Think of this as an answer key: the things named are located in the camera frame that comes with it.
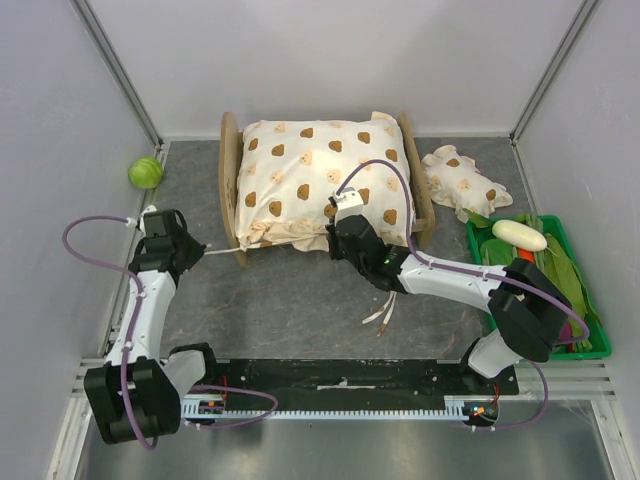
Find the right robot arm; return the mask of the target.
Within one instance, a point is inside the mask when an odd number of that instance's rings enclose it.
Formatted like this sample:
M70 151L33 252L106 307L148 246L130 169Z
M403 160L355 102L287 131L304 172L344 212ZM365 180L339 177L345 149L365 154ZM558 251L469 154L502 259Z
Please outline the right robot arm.
M477 394L521 360L543 363L572 309L570 302L532 263L483 266L419 257L406 247L386 245L362 215L327 225L329 253L346 260L376 288L398 294L432 295L490 314L495 329L474 342L458 368L458 381Z

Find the wooden pet bed frame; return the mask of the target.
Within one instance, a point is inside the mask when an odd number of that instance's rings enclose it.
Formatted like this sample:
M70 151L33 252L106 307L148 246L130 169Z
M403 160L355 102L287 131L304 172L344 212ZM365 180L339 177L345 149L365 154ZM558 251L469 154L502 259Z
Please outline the wooden pet bed frame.
M424 249L429 245L435 231L436 215L409 115L406 112L401 112L395 120L402 132L404 151L410 167L410 189L416 218L412 232L415 234L417 246ZM235 216L238 205L237 179L243 156L243 145L243 134L239 131L234 114L225 112L221 120L218 161L220 208L226 236L233 249L232 254L238 264L246 268L249 266L247 253L240 249L235 235Z

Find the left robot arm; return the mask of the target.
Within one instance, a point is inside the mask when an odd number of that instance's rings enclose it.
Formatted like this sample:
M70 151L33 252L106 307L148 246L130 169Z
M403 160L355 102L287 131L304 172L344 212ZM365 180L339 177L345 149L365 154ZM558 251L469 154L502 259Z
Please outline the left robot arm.
M103 365L87 371L84 391L105 443L137 441L152 450L178 430L191 388L211 392L220 371L206 342L160 356L179 279L204 256L205 245L191 236L178 210L148 208L138 226L143 236L124 270L129 295L121 328Z

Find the bear print cream quilt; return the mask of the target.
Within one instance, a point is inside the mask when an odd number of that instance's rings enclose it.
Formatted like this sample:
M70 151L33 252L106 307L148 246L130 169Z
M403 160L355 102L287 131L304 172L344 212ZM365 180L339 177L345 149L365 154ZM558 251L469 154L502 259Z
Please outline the bear print cream quilt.
M246 253L276 245L328 248L325 208L342 184L359 191L364 215L386 243L406 243L415 205L396 117L367 121L260 120L245 128L235 235Z

